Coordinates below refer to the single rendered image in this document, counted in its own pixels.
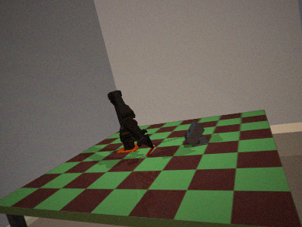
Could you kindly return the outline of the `grey sloped panel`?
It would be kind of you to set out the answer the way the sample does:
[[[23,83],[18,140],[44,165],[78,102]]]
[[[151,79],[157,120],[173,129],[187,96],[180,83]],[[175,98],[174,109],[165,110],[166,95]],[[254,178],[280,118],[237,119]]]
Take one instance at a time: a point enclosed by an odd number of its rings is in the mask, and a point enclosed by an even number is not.
[[[204,128],[201,124],[193,121],[185,134],[185,140],[193,147],[210,144],[206,137],[201,137],[204,132]]]

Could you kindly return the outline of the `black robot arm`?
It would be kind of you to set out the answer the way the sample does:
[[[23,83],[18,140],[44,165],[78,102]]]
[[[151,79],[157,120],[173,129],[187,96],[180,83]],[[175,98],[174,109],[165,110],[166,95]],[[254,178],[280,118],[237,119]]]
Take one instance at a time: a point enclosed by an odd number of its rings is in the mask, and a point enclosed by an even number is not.
[[[137,138],[130,134],[138,126],[137,121],[133,119],[135,113],[124,103],[121,91],[109,92],[108,99],[114,105],[117,113],[120,123],[120,140],[124,145],[124,151],[131,150],[135,147],[134,142],[137,141]]]

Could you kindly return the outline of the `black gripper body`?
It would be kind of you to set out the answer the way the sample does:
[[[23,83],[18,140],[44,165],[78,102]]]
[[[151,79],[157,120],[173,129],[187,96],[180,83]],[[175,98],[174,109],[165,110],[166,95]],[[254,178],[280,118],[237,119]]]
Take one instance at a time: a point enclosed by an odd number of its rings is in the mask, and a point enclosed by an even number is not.
[[[147,133],[147,130],[146,129],[141,130],[141,128],[139,128],[139,126],[137,126],[137,128],[135,130],[132,130],[130,132],[130,134],[132,136],[137,138],[137,145],[139,147],[147,140],[146,135],[144,135],[145,133]]]

